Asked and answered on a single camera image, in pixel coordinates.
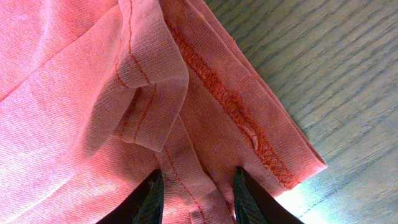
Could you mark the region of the orange red t-shirt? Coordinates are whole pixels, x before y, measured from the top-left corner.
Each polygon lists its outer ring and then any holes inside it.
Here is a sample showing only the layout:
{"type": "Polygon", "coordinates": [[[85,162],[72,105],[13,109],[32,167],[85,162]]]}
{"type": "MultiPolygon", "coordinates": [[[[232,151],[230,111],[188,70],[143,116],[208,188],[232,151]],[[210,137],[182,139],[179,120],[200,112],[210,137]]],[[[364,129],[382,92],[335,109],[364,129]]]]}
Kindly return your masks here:
{"type": "Polygon", "coordinates": [[[96,223],[153,170],[164,223],[232,223],[326,163],[203,1],[1,2],[1,222],[96,223]]]}

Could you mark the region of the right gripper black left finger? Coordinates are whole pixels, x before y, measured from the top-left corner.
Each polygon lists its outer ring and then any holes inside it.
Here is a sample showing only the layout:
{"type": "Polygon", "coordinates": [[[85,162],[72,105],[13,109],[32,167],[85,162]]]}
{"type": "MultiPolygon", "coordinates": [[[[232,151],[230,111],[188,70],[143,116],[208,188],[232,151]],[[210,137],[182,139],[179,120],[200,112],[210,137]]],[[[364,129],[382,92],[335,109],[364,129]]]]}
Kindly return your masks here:
{"type": "Polygon", "coordinates": [[[163,210],[164,180],[156,169],[96,224],[161,224],[163,210]]]}

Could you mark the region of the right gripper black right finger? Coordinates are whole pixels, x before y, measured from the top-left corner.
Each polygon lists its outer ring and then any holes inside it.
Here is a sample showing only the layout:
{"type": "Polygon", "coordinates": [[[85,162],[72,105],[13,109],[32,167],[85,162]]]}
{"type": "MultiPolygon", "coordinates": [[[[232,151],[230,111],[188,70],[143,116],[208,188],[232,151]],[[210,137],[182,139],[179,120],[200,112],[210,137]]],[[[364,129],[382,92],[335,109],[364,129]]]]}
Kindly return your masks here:
{"type": "Polygon", "coordinates": [[[237,224],[303,224],[242,167],[235,169],[233,195],[237,224]]]}

